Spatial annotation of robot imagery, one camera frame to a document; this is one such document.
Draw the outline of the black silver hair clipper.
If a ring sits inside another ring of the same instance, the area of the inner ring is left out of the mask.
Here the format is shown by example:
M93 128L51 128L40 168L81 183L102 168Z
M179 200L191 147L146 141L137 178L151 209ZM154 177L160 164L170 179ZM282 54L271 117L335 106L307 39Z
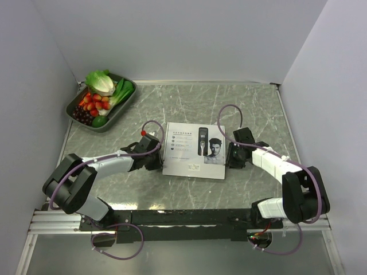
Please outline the black silver hair clipper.
M206 127L198 129L198 154L200 156L208 154L208 128Z

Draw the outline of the white clipper kit box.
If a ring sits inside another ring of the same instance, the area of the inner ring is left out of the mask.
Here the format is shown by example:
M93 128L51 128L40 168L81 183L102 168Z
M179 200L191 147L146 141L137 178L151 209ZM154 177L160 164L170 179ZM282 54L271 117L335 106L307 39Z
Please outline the white clipper kit box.
M198 154L198 129L208 128L208 154ZM167 124L163 157L164 175L207 179L225 179L226 141L223 126Z

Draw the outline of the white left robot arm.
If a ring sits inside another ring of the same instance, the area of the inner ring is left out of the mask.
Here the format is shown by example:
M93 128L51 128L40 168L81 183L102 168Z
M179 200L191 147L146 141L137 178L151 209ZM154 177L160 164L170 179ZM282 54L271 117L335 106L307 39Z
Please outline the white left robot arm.
M81 214L91 219L98 229L107 230L117 217L107 202L89 194L94 182L143 167L149 171L159 170L163 165L160 149L161 141L144 133L139 142L109 155L80 158L69 154L44 183L42 192L50 199L50 207L57 205L66 214Z

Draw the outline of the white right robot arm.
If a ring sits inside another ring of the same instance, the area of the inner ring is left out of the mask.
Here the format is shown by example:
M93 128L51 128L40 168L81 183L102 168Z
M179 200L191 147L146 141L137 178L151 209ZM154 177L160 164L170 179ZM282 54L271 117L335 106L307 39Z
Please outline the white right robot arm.
M330 211L330 202L319 170L290 163L267 143L256 142L249 128L233 132L226 166L242 169L247 163L261 168L282 185L280 198L266 198L252 203L250 220L256 228L265 227L271 219L292 223L311 221Z

